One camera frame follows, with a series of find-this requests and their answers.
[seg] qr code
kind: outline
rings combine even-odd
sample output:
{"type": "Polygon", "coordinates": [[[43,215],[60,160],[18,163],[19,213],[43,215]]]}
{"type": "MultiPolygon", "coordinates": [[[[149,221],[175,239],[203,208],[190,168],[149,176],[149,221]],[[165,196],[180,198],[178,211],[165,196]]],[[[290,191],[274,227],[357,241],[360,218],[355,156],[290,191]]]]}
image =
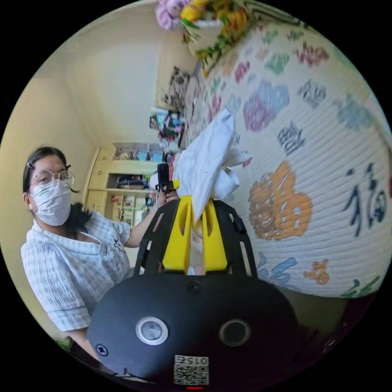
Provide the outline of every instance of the qr code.
{"type": "Polygon", "coordinates": [[[176,363],[174,383],[182,385],[208,385],[208,367],[176,363]]]}

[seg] woman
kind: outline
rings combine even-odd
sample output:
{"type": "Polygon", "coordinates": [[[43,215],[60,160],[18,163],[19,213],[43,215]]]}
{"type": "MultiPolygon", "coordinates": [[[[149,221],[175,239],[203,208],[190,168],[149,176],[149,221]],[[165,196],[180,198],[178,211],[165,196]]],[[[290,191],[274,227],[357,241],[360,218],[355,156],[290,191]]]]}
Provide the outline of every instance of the woman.
{"type": "Polygon", "coordinates": [[[21,249],[31,288],[60,331],[97,359],[86,338],[91,314],[113,286],[132,276],[124,247],[140,244],[156,210],[178,199],[159,194],[156,207],[133,229],[96,211],[71,204],[74,176],[64,154],[41,147],[29,157],[23,173],[23,201],[33,227],[21,249]]]}

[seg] white towel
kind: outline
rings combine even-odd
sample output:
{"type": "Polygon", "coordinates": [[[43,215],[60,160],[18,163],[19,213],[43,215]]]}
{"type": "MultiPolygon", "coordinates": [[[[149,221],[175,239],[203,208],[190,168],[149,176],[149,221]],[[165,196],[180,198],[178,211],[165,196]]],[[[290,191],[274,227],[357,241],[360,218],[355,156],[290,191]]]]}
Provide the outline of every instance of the white towel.
{"type": "Polygon", "coordinates": [[[234,116],[224,109],[178,160],[173,178],[180,181],[178,195],[192,197],[194,224],[209,198],[223,200],[239,187],[237,176],[230,167],[246,162],[249,156],[232,148],[234,131],[234,116]]]}

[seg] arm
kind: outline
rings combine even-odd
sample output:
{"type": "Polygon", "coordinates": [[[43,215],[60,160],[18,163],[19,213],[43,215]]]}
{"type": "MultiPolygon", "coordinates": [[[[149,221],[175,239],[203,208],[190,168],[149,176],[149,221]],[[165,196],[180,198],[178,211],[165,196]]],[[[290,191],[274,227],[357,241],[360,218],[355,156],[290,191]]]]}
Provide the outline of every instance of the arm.
{"type": "MultiPolygon", "coordinates": [[[[158,200],[156,202],[157,208],[162,207],[164,204],[172,201],[178,200],[178,195],[176,191],[169,192],[165,194],[164,192],[160,192],[158,196],[158,200]]],[[[154,215],[156,214],[156,209],[153,209],[146,218],[136,225],[129,234],[129,238],[127,242],[124,244],[127,248],[138,248],[140,245],[140,241],[142,240],[144,234],[146,233],[148,226],[150,225],[154,215]]]]}
{"type": "Polygon", "coordinates": [[[80,330],[68,331],[68,336],[75,341],[85,352],[90,354],[94,359],[99,362],[98,356],[92,348],[90,342],[86,337],[87,328],[80,330]]]}
{"type": "Polygon", "coordinates": [[[21,249],[27,280],[44,311],[61,332],[97,359],[86,339],[91,317],[56,247],[31,241],[21,249]]]}

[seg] eyeglasses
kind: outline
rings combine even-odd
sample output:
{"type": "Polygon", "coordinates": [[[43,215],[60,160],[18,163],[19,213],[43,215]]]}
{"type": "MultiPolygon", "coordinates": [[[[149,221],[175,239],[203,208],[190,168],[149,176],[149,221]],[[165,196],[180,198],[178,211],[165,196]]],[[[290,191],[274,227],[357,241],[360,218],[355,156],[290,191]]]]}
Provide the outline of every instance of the eyeglasses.
{"type": "Polygon", "coordinates": [[[41,170],[32,178],[31,183],[34,182],[41,189],[47,189],[51,187],[55,178],[71,187],[75,176],[68,170],[61,171],[60,173],[52,173],[50,170],[41,170]]]}

